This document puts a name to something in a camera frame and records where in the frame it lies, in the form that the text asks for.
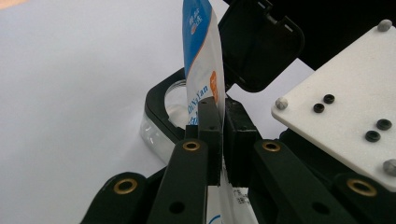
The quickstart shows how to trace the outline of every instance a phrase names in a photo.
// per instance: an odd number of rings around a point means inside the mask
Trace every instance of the blue printed label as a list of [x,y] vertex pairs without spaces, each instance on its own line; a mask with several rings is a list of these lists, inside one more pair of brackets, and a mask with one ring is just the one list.
[[183,2],[183,50],[185,76],[205,42],[211,20],[212,6],[208,0],[185,0]]

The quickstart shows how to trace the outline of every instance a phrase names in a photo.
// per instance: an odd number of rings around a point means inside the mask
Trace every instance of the white mounting plate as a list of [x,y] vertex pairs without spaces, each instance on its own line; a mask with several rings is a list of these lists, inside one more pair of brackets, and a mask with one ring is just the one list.
[[[335,96],[333,104],[323,96]],[[321,66],[283,96],[288,107],[272,107],[272,115],[312,144],[348,166],[396,191],[396,177],[387,175],[383,162],[396,159],[396,127],[376,128],[379,119],[396,124],[396,29],[376,27]],[[325,105],[322,113],[313,106]],[[368,142],[366,132],[381,134]]]

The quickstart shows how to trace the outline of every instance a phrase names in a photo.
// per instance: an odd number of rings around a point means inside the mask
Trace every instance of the silver screw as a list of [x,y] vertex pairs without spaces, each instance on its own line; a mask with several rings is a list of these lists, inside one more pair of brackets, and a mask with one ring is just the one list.
[[379,32],[386,32],[390,29],[390,27],[392,26],[392,21],[390,20],[382,20],[378,26],[376,27],[376,29]]
[[276,108],[278,108],[280,110],[284,110],[284,109],[286,109],[288,107],[289,103],[288,103],[288,100],[286,98],[279,97],[275,101],[275,105],[276,105]]
[[385,161],[383,166],[385,173],[388,175],[396,176],[396,160]]

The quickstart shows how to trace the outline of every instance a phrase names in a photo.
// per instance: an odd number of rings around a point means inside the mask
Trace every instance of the black bolt head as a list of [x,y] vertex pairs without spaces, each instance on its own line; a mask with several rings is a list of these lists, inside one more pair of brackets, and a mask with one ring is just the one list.
[[314,105],[314,111],[316,113],[321,113],[324,110],[324,105],[323,104],[315,104]]
[[379,139],[381,139],[381,134],[376,131],[368,131],[365,137],[369,142],[377,142]]
[[331,94],[327,94],[323,97],[323,102],[330,105],[334,102],[335,97]]
[[390,120],[388,120],[388,119],[380,119],[376,123],[376,127],[379,130],[386,131],[386,130],[388,130],[388,129],[390,129],[392,127],[392,122],[390,122]]

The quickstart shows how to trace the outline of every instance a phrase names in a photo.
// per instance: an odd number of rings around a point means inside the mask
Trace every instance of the metal ring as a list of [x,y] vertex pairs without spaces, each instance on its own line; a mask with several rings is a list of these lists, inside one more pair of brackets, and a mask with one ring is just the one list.
[[264,142],[262,143],[262,148],[267,151],[277,152],[280,150],[280,145],[274,142]]
[[[376,195],[376,189],[375,187],[373,187],[371,184],[359,180],[359,179],[348,179],[348,181],[346,182],[347,186],[352,189],[353,191],[363,195],[363,196],[367,196],[367,197],[374,197]],[[356,185],[363,185],[364,187],[366,187],[367,189],[361,189],[359,187],[357,187]]]
[[[120,185],[123,183],[130,183],[131,187],[128,187],[126,189],[124,188],[121,189]],[[117,182],[117,184],[114,186],[114,192],[116,192],[117,194],[127,194],[127,193],[131,193],[136,188],[137,188],[137,181],[132,178],[126,178]]]
[[193,141],[186,142],[186,143],[183,144],[183,148],[188,150],[188,151],[195,151],[195,150],[197,150],[200,147],[201,147],[201,145],[199,145],[199,143],[193,142]]

